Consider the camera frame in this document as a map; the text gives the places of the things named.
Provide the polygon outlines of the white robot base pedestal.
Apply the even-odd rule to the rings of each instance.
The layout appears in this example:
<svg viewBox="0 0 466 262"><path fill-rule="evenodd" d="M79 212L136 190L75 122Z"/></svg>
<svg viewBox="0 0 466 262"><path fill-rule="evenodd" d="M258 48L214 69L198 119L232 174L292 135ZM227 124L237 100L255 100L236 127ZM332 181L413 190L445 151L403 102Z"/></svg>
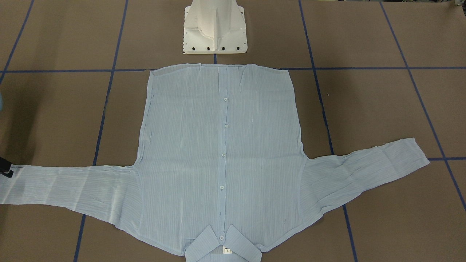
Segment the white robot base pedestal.
<svg viewBox="0 0 466 262"><path fill-rule="evenodd" d="M194 0L185 7L184 54L248 51L245 10L236 0Z"/></svg>

